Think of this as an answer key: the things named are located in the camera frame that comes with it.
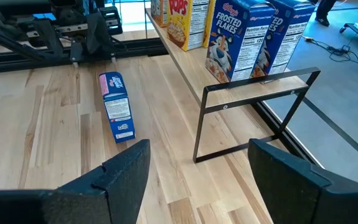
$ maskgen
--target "black machinery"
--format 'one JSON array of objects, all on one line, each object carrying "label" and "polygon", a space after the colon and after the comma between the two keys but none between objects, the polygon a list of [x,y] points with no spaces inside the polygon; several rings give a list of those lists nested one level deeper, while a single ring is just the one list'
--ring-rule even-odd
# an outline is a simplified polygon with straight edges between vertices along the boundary
[{"label": "black machinery", "polygon": [[0,190],[0,223],[135,224],[150,157],[144,139],[55,190]]},{"label": "black machinery", "polygon": [[[122,33],[121,19],[116,7],[104,7],[103,0],[44,1],[17,11],[0,6],[0,14],[16,19],[24,34],[14,39],[0,26],[0,45],[12,51],[0,54],[0,72],[167,54],[159,38],[116,40],[113,35]],[[32,15],[45,12],[51,12],[55,19]],[[63,47],[61,39],[71,41],[70,47]],[[32,47],[17,40],[26,40]],[[35,49],[45,46],[47,49]]]},{"label": "black machinery", "polygon": [[249,141],[253,176],[275,224],[356,224],[358,183],[258,139]]}]

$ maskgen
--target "pops cereal box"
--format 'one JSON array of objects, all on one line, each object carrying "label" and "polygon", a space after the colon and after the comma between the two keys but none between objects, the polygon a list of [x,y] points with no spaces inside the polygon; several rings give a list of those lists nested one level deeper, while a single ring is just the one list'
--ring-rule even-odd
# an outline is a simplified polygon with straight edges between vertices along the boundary
[{"label": "pops cereal box", "polygon": [[183,50],[202,46],[209,0],[169,0],[167,37]]},{"label": "pops cereal box", "polygon": [[116,143],[135,138],[128,92],[118,72],[103,73],[98,77],[105,110]]},{"label": "pops cereal box", "polygon": [[274,12],[264,0],[216,0],[205,65],[219,82],[251,78]]},{"label": "pops cereal box", "polygon": [[285,71],[315,7],[304,0],[268,1],[276,7],[276,12],[252,72],[254,77]]},{"label": "pops cereal box", "polygon": [[210,28],[212,28],[212,20],[214,18],[215,2],[216,0],[209,0],[208,13],[206,17],[204,31],[204,42],[202,43],[202,46],[204,47],[208,47],[209,45]]},{"label": "pops cereal box", "polygon": [[160,27],[166,27],[167,0],[151,0],[151,16]]}]

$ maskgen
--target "gray floor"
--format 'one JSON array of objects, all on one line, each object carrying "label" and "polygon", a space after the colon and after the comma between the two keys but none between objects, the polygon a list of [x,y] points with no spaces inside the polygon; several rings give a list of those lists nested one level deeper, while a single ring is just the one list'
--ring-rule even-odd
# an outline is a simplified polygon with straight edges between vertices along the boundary
[{"label": "gray floor", "polygon": [[[343,34],[338,32],[344,23],[358,22],[358,9],[331,11],[328,15],[329,27],[319,25],[314,17],[310,19],[305,36],[333,47],[349,44],[351,51],[358,55],[355,33],[350,29]],[[313,66],[322,72],[307,97],[358,142],[358,64],[333,62],[324,49],[300,40],[288,68],[296,70]],[[293,101],[294,96],[286,96],[271,100],[269,104],[284,117]],[[305,104],[298,108],[290,128],[326,169],[358,181],[358,152]]]},{"label": "gray floor", "polygon": [[334,7],[331,11],[341,10],[341,9],[357,9],[358,8],[358,0],[347,0],[344,1],[336,1]]}]

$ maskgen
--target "wooden floor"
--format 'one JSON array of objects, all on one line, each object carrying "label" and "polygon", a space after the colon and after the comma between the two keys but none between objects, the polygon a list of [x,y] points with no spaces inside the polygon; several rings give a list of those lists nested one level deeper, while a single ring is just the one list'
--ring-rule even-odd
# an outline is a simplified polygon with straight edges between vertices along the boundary
[{"label": "wooden floor", "polygon": [[[115,70],[136,128],[136,139],[120,144],[97,82]],[[208,114],[200,154],[270,135],[249,111]],[[148,138],[151,167],[138,223],[271,223],[246,151],[193,163],[198,115],[168,55],[0,73],[0,189],[54,189]],[[260,128],[250,133],[245,120]]]}]

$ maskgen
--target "nutrition facts label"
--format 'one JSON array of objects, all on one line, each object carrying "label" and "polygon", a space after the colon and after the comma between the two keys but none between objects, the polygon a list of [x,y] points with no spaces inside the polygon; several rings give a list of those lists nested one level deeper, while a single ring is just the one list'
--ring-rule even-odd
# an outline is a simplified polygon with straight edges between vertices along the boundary
[{"label": "nutrition facts label", "polygon": [[247,28],[231,81],[243,80],[250,77],[268,26]]},{"label": "nutrition facts label", "polygon": [[194,0],[192,2],[188,50],[202,46],[208,5],[209,0]]},{"label": "nutrition facts label", "polygon": [[300,24],[292,24],[288,27],[285,37],[280,45],[280,49],[278,49],[273,65],[269,71],[269,75],[285,71],[286,65],[290,61],[292,53],[295,50],[299,39],[302,37],[306,25],[308,25],[308,23],[303,22]]},{"label": "nutrition facts label", "polygon": [[167,0],[164,0],[164,5],[163,5],[163,19],[164,19],[164,24],[167,24]]},{"label": "nutrition facts label", "polygon": [[127,98],[105,102],[106,112],[110,119],[130,116],[129,101]]}]

